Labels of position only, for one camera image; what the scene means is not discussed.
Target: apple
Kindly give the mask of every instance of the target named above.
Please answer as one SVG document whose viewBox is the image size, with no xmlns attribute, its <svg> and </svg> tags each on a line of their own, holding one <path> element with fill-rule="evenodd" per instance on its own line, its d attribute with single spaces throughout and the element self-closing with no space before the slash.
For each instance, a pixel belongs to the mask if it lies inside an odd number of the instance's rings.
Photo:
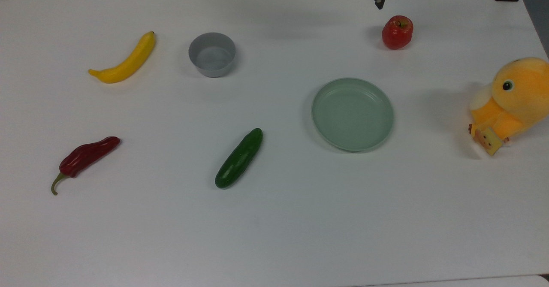
<svg viewBox="0 0 549 287">
<path fill-rule="evenodd" d="M 381 37 L 389 49 L 397 50 L 410 43 L 412 33 L 412 21 L 403 15 L 396 15 L 387 21 L 381 32 Z"/>
</svg>

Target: pepper stem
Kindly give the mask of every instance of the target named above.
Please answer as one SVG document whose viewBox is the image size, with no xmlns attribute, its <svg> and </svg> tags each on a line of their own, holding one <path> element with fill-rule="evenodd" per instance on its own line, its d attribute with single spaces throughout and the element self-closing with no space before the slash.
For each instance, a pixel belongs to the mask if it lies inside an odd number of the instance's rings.
<svg viewBox="0 0 549 287">
<path fill-rule="evenodd" d="M 53 195 L 56 195 L 57 196 L 57 191 L 55 191 L 55 184 L 57 184 L 57 182 L 63 180 L 64 178 L 66 178 L 67 176 L 64 175 L 63 173 L 59 173 L 59 175 L 57 176 L 57 178 L 55 178 L 55 181 L 53 181 L 53 184 L 51 184 L 51 193 L 53 193 Z"/>
</svg>

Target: yellow banana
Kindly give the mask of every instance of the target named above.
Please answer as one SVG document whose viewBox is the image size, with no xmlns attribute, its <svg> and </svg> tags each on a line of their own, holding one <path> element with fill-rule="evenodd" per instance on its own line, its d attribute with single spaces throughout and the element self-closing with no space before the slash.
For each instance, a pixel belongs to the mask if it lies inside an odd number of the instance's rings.
<svg viewBox="0 0 549 287">
<path fill-rule="evenodd" d="M 150 31 L 141 37 L 132 54 L 118 66 L 104 70 L 90 69 L 88 72 L 104 83 L 116 83 L 125 80 L 145 63 L 153 51 L 155 43 L 154 32 Z"/>
</svg>

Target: plush toy eye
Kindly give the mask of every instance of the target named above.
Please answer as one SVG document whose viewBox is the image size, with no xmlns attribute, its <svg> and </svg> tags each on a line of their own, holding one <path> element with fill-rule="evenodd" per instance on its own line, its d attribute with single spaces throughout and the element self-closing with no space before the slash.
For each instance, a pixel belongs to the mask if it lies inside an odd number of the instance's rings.
<svg viewBox="0 0 549 287">
<path fill-rule="evenodd" d="M 510 91 L 514 87 L 513 80 L 505 80 L 503 88 L 504 91 Z"/>
</svg>

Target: small card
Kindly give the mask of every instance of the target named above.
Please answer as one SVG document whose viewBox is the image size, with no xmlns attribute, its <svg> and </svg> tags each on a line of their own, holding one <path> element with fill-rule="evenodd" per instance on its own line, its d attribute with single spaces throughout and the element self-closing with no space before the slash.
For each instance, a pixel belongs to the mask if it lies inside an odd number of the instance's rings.
<svg viewBox="0 0 549 287">
<path fill-rule="evenodd" d="M 482 145 L 486 153 L 490 154 L 490 156 L 493 156 L 504 145 L 504 142 L 490 127 L 483 131 L 478 129 L 475 130 L 473 140 Z"/>
</svg>

